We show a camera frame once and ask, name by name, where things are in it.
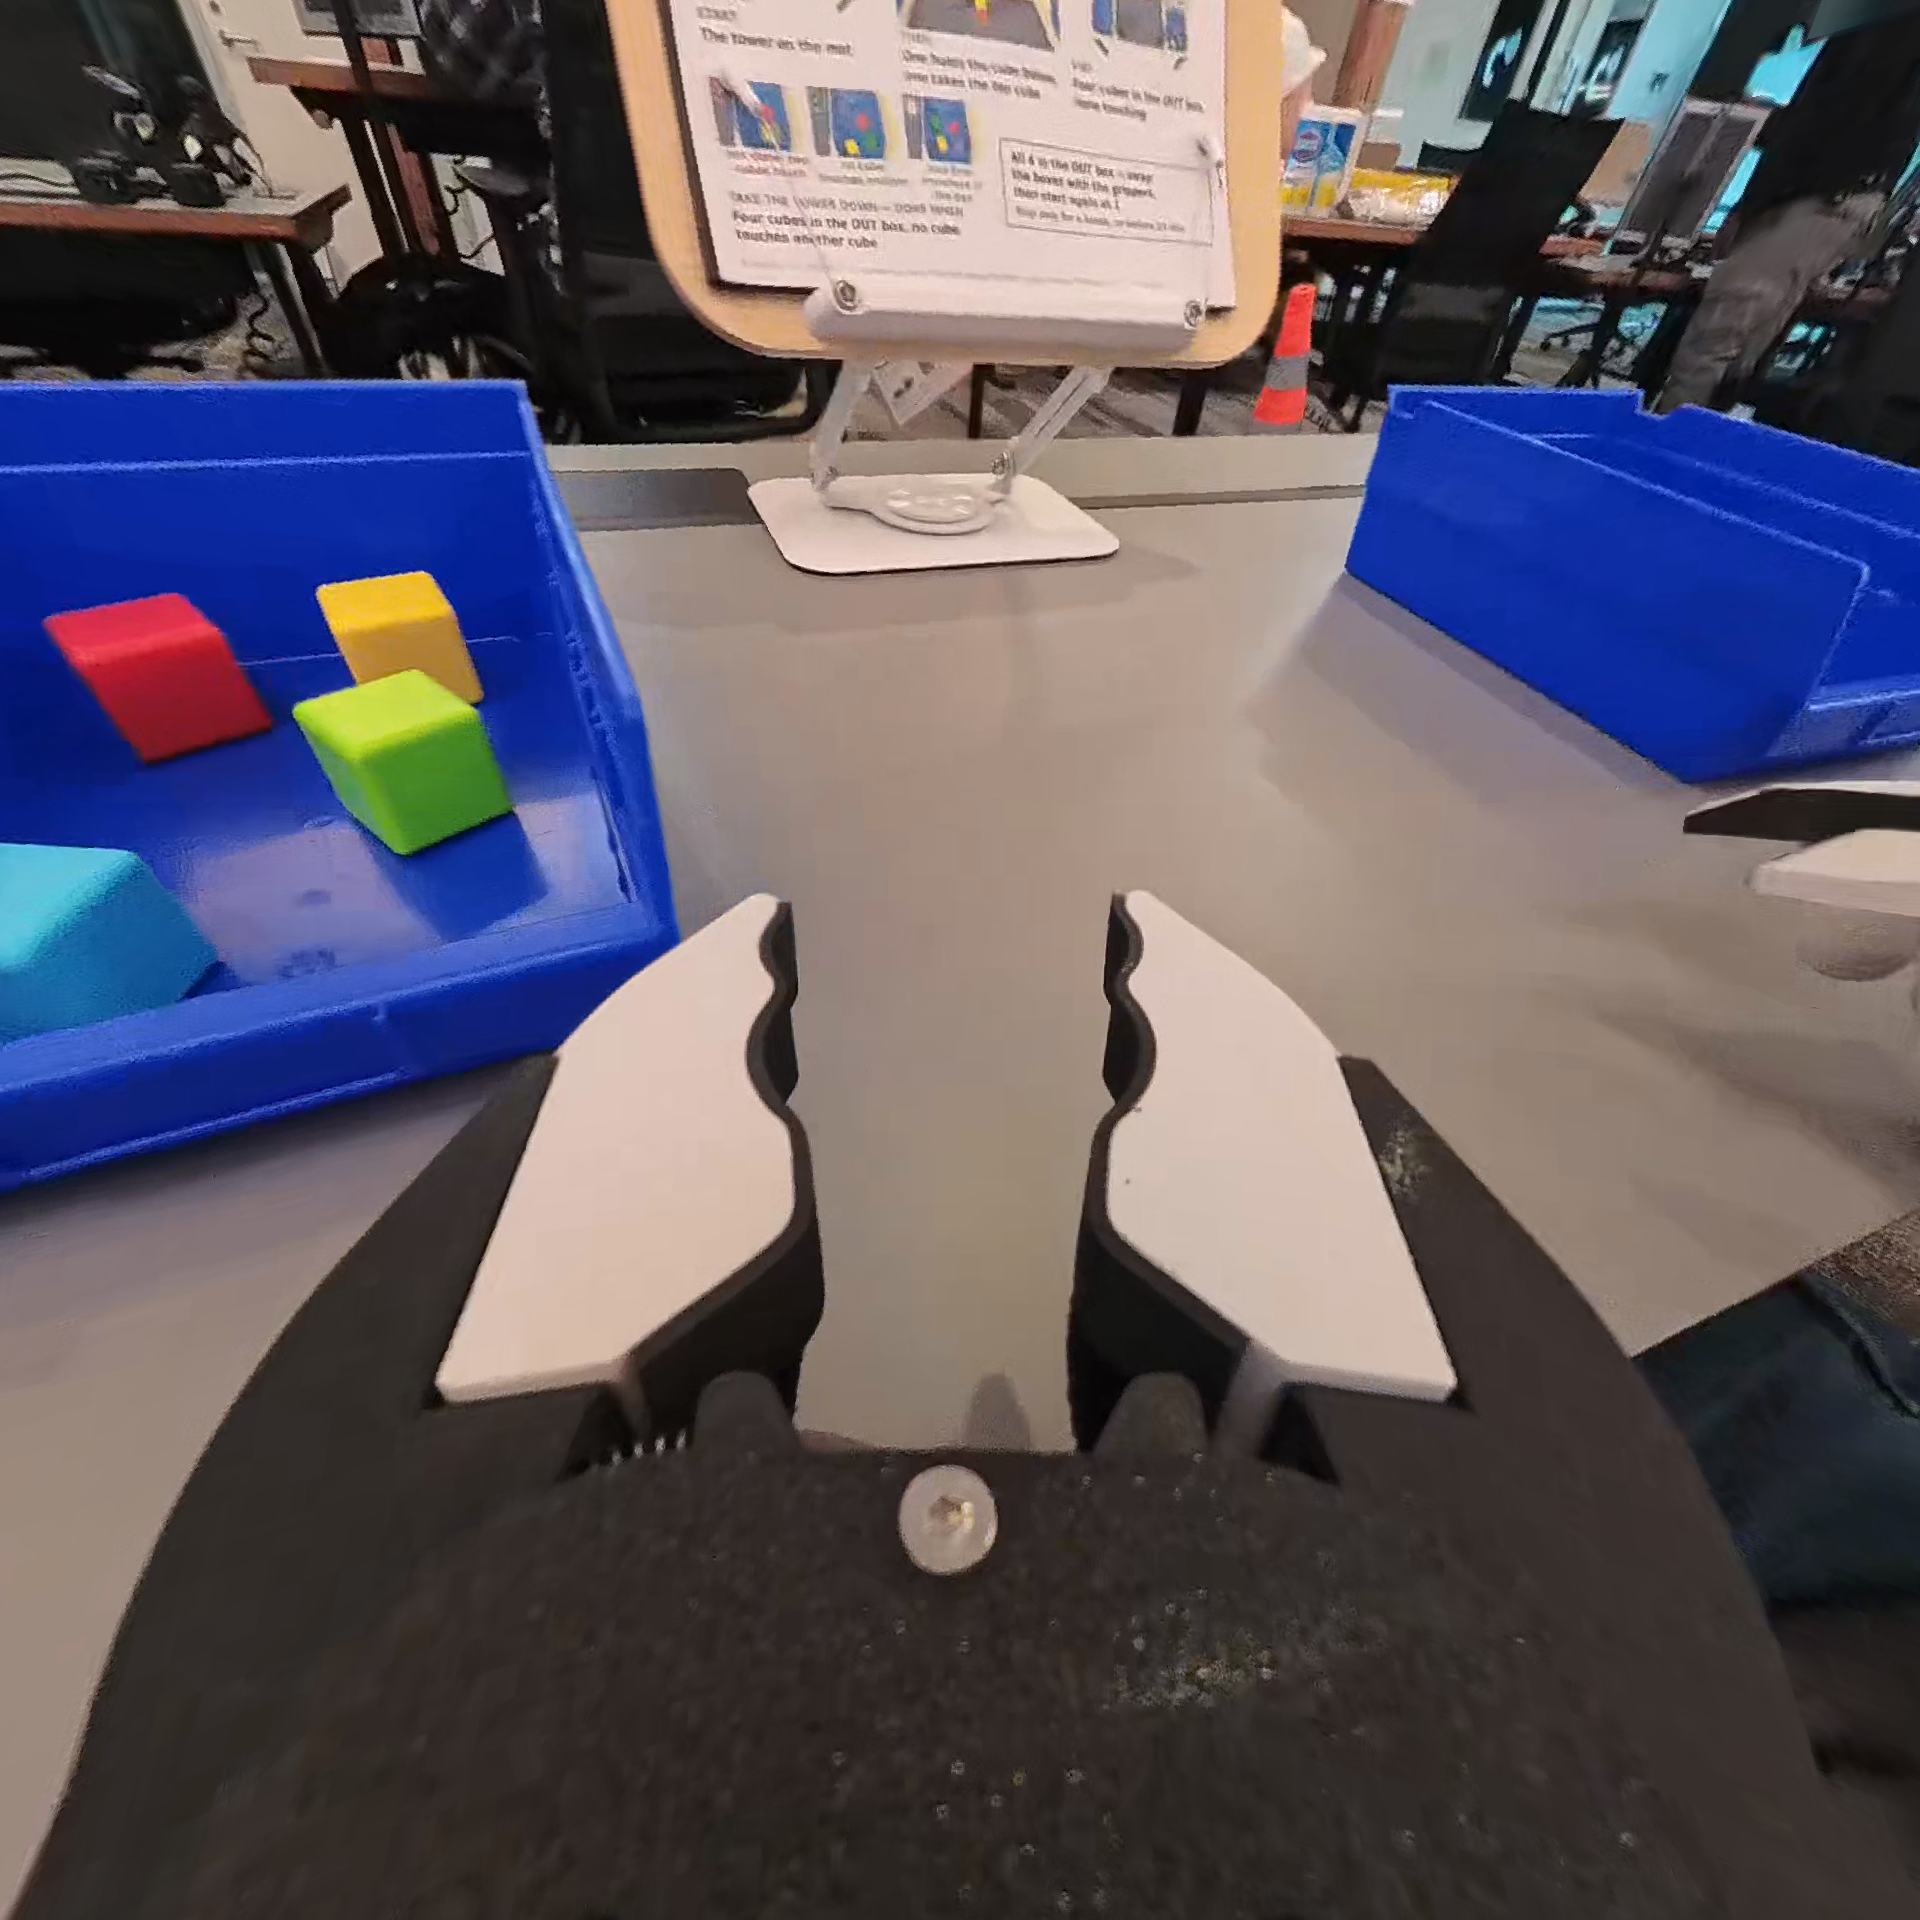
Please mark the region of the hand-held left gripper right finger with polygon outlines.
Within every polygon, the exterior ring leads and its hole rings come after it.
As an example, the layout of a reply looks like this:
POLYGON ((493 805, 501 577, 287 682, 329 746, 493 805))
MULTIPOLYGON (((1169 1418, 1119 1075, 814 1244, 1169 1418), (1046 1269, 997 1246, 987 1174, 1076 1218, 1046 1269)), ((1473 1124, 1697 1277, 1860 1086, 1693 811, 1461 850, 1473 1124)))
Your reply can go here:
POLYGON ((1111 901, 1111 1106, 1075 1247, 1070 1394, 1179 1375, 1203 1409, 1295 1385, 1445 1404, 1455 1367, 1332 1039, 1156 897, 1111 901))

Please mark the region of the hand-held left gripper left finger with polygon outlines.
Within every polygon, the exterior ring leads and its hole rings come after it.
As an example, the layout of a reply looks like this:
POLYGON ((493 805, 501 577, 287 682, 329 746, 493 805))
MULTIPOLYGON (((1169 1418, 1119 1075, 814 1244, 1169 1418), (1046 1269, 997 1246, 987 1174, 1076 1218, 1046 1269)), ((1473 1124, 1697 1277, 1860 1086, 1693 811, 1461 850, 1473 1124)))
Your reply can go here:
POLYGON ((825 1309, 790 906, 747 897, 563 1044, 436 1372, 444 1404, 609 1388, 694 1409, 758 1374, 785 1404, 825 1309))

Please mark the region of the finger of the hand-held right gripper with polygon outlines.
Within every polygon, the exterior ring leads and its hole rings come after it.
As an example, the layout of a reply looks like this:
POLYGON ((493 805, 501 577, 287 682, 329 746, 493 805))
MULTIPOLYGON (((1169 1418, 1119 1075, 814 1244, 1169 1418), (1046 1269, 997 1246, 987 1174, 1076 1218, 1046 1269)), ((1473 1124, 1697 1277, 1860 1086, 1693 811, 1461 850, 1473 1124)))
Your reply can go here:
POLYGON ((1693 807, 1687 834, 1819 846, 1849 831, 1917 831, 1917 781, 1762 783, 1693 807))
POLYGON ((1845 831, 1775 855, 1748 876, 1755 897, 1842 917, 1917 918, 1917 831, 1845 831))

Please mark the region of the blue plastic bin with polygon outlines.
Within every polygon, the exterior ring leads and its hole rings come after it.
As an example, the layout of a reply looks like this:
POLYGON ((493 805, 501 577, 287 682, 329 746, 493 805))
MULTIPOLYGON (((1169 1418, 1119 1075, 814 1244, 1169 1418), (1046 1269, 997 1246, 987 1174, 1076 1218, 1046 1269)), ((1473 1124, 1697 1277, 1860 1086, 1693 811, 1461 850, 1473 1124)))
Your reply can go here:
POLYGON ((1917 738, 1917 470, 1631 390, 1397 387, 1349 574, 1687 783, 1917 738))
POLYGON ((513 381, 9 381, 4 842, 126 849, 219 955, 180 1003, 4 1044, 2 1186, 561 1044, 681 939, 633 673, 513 381), (323 582, 426 569, 513 817, 396 855, 293 707, 323 582), (269 733, 141 765, 44 620, 180 593, 269 733))

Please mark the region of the green cube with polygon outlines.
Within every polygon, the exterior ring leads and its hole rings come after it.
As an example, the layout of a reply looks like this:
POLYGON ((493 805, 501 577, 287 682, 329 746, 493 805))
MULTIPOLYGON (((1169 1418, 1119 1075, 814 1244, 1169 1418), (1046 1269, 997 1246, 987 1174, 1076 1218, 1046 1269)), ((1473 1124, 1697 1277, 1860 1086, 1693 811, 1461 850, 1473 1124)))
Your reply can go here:
POLYGON ((337 802, 412 857, 513 814, 477 708, 418 667, 293 707, 337 802))

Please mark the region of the cyan cube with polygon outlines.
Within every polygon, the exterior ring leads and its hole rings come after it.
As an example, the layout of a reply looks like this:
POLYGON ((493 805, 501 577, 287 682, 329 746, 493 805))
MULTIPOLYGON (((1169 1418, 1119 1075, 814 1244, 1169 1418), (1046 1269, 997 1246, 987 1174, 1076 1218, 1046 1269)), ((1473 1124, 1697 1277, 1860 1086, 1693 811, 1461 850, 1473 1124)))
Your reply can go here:
POLYGON ((2 1042, 177 1003, 218 966, 141 855, 2 846, 2 1042))

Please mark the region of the yellow cube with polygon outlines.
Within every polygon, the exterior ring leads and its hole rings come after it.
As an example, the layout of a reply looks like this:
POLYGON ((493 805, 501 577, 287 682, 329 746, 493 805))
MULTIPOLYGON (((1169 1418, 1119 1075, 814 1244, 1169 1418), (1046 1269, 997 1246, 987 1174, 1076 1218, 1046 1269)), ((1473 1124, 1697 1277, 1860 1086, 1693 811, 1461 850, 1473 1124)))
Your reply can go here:
POLYGON ((485 700, 463 627, 429 572, 323 582, 316 598, 353 683, 420 673, 467 705, 485 700))

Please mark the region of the red cube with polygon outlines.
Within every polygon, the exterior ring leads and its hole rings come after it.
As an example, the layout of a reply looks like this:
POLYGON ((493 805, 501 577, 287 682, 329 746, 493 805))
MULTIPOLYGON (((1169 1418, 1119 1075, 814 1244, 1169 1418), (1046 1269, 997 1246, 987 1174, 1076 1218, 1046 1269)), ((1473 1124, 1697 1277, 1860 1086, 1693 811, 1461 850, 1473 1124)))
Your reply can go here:
POLYGON ((147 765, 273 731, 227 634, 180 593, 54 612, 42 627, 147 765))

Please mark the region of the grey desk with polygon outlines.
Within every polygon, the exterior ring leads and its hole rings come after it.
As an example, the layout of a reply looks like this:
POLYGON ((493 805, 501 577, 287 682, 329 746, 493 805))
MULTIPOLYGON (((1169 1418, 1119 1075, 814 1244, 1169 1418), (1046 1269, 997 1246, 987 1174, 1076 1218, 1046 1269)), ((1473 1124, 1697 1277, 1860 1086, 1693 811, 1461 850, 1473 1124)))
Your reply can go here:
POLYGON ((1356 510, 1062 579, 622 535, 685 897, 790 906, 823 1318, 785 1404, 436 1393, 557 1049, 237 1390, 17 1915, 1916 1915, 1621 1353, 1916 1195, 1687 795, 1372 590, 1356 510), (1111 903, 1332 1039, 1445 1404, 1070 1394, 1111 903))

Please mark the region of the person's blue jeans leg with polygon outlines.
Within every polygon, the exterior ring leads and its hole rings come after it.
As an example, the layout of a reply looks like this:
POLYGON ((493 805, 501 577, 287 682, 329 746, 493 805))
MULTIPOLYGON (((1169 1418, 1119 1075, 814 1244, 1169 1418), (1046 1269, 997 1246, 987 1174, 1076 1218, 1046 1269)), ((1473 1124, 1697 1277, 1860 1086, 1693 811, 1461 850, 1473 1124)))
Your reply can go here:
POLYGON ((1916 1603, 1916 1333, 1809 1269, 1637 1367, 1770 1609, 1916 1603))

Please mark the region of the black office chair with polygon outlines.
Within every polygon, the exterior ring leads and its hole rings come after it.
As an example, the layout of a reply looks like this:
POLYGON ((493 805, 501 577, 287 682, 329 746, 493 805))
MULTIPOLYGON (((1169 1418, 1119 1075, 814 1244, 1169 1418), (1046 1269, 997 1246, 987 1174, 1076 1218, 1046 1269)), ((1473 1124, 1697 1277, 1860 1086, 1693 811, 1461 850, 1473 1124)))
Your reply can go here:
POLYGON ((1327 359, 1327 404, 1359 411, 1397 387, 1493 379, 1509 316, 1618 132, 1617 118, 1507 102, 1425 235, 1395 267, 1380 316, 1327 359))

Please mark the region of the orange traffic cone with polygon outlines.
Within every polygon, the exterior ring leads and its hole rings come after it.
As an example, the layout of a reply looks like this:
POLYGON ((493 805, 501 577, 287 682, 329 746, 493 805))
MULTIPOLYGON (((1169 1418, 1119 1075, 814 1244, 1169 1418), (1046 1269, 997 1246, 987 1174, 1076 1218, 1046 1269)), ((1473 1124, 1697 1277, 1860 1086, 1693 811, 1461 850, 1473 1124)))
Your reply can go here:
POLYGON ((1314 276, 1295 278, 1279 297, 1279 325, 1253 413, 1262 433, 1298 434, 1307 426, 1314 308, 1314 276))

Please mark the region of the wipes canister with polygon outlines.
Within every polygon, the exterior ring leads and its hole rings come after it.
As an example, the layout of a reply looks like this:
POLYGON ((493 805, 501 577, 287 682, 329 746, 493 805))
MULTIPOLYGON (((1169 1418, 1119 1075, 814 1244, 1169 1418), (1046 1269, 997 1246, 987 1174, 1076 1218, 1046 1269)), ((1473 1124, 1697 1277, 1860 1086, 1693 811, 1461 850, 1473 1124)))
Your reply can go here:
POLYGON ((1367 109, 1318 102, 1302 107, 1282 183, 1282 213, 1290 220, 1337 215, 1369 124, 1367 109))

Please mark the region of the dark wooden table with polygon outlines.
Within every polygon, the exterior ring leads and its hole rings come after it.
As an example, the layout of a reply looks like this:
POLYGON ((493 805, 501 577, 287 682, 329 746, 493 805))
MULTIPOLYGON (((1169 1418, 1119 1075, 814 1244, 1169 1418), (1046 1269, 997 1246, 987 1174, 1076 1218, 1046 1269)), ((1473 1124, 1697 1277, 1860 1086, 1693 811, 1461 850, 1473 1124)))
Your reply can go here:
POLYGON ((314 326, 332 301, 317 255, 353 201, 347 183, 290 199, 247 189, 221 206, 100 203, 74 186, 4 183, 17 188, 2 197, 4 378, 22 367, 201 372, 187 347, 251 321, 262 281, 303 375, 329 371, 314 326))

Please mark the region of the printed instruction sheet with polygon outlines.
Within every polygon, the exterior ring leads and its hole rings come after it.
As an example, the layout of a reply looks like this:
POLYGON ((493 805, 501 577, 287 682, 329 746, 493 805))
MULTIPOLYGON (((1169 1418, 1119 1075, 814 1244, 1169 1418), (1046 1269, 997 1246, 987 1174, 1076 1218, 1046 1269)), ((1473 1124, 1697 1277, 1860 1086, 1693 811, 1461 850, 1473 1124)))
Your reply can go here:
POLYGON ((723 284, 866 270, 1235 301, 1228 29, 1198 3, 675 3, 723 284))

